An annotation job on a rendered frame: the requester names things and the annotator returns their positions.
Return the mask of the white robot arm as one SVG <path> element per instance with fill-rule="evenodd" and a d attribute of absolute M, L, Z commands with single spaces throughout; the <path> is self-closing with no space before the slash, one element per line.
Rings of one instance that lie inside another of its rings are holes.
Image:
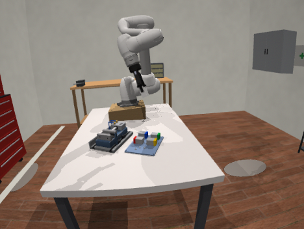
<path fill-rule="evenodd" d="M 118 29 L 121 29 L 122 35 L 117 39 L 120 54 L 127 67 L 140 62 L 141 76 L 149 95 L 160 90 L 160 81 L 151 73 L 149 49 L 159 45 L 164 39 L 162 31 L 152 29 L 153 27 L 154 20 L 150 16 L 122 18 L 118 23 Z M 139 53 L 140 60 L 137 53 Z M 121 102 L 117 103 L 120 107 L 138 105 L 139 100 L 136 97 L 141 96 L 141 93 L 133 77 L 126 77 L 121 80 L 120 95 Z"/>

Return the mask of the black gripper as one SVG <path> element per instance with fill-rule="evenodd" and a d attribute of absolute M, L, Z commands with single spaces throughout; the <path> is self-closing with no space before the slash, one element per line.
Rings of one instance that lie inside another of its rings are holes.
<path fill-rule="evenodd" d="M 141 70 L 141 66 L 140 64 L 134 64 L 132 66 L 129 67 L 129 71 L 134 74 L 134 77 L 136 79 L 136 84 L 137 84 L 137 88 L 139 88 L 140 93 L 142 95 L 143 98 L 145 98 L 146 96 L 149 96 L 148 91 L 146 89 L 146 85 L 142 79 L 141 73 L 139 73 L 138 70 Z"/>

